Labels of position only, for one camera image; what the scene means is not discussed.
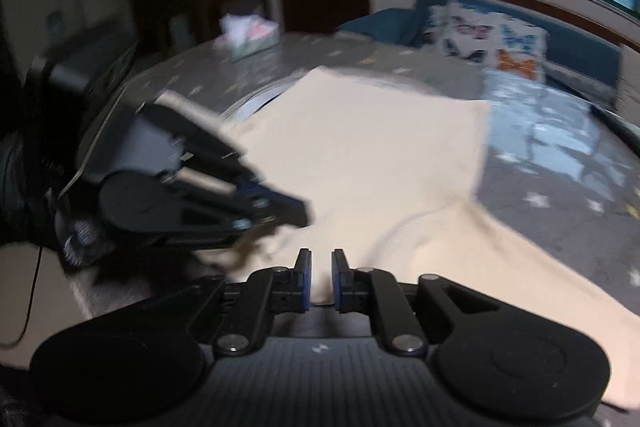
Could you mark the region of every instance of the cream towel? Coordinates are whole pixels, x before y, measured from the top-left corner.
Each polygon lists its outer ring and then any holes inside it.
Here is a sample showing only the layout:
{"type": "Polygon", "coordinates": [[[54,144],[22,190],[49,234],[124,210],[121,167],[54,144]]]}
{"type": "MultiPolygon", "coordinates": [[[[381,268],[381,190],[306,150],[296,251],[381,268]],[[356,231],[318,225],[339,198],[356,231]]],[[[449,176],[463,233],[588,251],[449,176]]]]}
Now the cream towel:
{"type": "MultiPolygon", "coordinates": [[[[161,103],[193,114],[169,98],[161,103]]],[[[489,111],[488,102],[311,71],[221,132],[268,185],[308,200],[313,224],[278,229],[248,257],[216,260],[244,279],[255,269],[292,266],[298,250],[310,248],[315,302],[332,299],[335,248],[351,266],[389,270],[401,282],[438,273],[594,338],[612,365],[606,400],[638,407],[640,319],[475,202],[489,111]]]]}

